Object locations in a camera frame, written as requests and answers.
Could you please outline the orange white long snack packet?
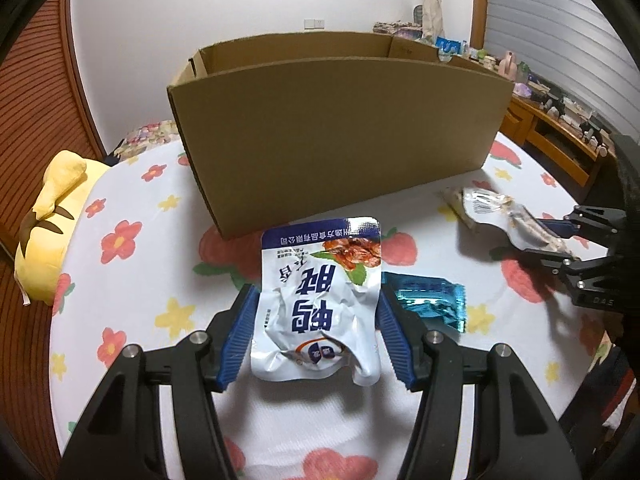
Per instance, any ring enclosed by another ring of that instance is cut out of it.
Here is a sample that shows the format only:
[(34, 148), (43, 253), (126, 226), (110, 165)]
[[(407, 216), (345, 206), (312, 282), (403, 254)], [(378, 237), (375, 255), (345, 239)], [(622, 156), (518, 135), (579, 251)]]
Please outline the orange white long snack packet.
[(474, 232), (478, 232), (481, 226), (492, 226), (506, 234), (510, 243), (518, 250), (536, 249), (573, 255), (561, 237), (509, 195), (484, 188), (447, 188), (442, 196), (463, 223)]

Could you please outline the teal foil snack wrapper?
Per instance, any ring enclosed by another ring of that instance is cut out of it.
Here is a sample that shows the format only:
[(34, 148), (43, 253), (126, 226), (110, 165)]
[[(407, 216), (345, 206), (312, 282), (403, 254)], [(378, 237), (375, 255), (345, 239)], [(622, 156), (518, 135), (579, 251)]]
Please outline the teal foil snack wrapper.
[(444, 278), (383, 272), (382, 283), (390, 286), (405, 310), (424, 320), (437, 318), (460, 334), (466, 331), (465, 287)]

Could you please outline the small white blue snack pouch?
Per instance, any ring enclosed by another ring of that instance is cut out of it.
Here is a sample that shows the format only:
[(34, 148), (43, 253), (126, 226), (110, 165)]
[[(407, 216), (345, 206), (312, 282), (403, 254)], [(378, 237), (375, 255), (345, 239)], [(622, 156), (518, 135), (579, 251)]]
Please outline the small white blue snack pouch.
[(292, 382), (347, 367), (355, 385), (374, 385), (381, 375), (375, 335), (381, 283), (378, 220), (337, 218), (263, 232), (253, 374)]

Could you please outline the wooden side cabinet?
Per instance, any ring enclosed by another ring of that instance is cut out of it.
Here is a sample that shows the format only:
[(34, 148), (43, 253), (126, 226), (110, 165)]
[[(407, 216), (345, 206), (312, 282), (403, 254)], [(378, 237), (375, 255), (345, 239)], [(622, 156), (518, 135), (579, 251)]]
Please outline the wooden side cabinet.
[(536, 102), (515, 94), (511, 96), (500, 131), (521, 148), (541, 152), (583, 193), (596, 182), (605, 161), (605, 155), (585, 143), (578, 130), (544, 114)]

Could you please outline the pink kettle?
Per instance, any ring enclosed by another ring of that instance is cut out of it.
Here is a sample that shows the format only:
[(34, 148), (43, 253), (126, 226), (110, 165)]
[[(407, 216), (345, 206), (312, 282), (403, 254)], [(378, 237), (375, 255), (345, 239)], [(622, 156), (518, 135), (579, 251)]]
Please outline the pink kettle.
[(510, 81), (514, 81), (518, 73), (518, 61), (512, 51), (506, 51), (503, 59), (498, 65), (498, 74)]

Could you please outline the floral white bed blanket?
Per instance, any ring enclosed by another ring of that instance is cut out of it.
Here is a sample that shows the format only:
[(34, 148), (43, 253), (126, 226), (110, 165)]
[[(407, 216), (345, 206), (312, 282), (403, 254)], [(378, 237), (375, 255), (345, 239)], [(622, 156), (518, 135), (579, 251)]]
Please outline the floral white bed blanket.
[[(599, 312), (526, 273), (491, 228), (470, 231), (433, 182), (355, 204), (381, 223), (388, 272), (440, 276), (466, 291), (460, 341), (510, 344), (555, 414), (612, 346)], [(222, 240), (184, 149), (171, 143), (122, 162), (94, 186), (58, 281), (51, 325), (51, 406), (66, 445), (126, 344), (175, 344), (227, 309), (259, 276), (259, 237)], [(216, 397), (232, 464), (244, 479), (393, 479), (420, 399), (390, 362), (370, 388), (348, 370), (310, 382), (263, 382), (248, 367)]]

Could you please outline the grey window blind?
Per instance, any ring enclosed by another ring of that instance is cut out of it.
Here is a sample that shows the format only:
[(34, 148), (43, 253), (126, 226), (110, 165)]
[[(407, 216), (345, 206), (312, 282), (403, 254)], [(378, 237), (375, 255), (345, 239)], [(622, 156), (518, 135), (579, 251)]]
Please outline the grey window blind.
[(639, 137), (639, 70), (592, 0), (488, 0), (485, 49), (511, 51), (537, 75)]

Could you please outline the blue white box on cabinet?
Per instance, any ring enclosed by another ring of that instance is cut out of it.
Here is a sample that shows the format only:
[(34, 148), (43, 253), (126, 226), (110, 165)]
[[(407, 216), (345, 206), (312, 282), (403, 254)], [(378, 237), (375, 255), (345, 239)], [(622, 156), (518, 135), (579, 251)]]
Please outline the blue white box on cabinet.
[(459, 55), (461, 53), (462, 43), (458, 40), (438, 36), (435, 41), (435, 48), (442, 54)]

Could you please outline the yellow pikachu plush toy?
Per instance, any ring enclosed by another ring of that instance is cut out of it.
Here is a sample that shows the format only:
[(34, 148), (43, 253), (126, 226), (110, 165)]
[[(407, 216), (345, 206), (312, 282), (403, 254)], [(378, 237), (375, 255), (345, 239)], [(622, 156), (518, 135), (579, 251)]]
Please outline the yellow pikachu plush toy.
[(108, 170), (97, 160), (60, 151), (44, 170), (42, 188), (18, 230), (14, 278), (26, 304), (53, 304), (58, 277), (92, 189)]

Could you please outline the brown cardboard box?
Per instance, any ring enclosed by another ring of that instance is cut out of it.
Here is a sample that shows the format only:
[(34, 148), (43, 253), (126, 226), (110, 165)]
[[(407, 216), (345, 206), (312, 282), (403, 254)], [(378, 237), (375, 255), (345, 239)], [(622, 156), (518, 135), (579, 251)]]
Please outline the brown cardboard box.
[(373, 32), (287, 32), (197, 50), (168, 86), (224, 238), (477, 170), (513, 86)]

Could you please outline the wooden louvered wardrobe door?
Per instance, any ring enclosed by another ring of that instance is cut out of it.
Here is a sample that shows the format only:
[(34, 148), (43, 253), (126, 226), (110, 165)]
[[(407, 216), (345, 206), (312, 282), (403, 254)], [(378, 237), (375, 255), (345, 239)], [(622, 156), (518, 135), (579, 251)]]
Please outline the wooden louvered wardrobe door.
[(60, 462), (49, 390), (50, 307), (23, 302), (18, 231), (61, 150), (100, 159), (76, 61), (70, 0), (45, 1), (1, 64), (1, 418), (44, 478)]

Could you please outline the white wall switch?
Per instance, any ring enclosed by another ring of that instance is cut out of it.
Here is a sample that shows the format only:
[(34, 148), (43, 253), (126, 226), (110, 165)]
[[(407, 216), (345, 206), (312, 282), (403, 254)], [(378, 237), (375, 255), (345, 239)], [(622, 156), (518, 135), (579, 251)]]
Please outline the white wall switch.
[(317, 20), (316, 18), (306, 18), (306, 20), (304, 21), (304, 29), (306, 30), (324, 29), (324, 21)]

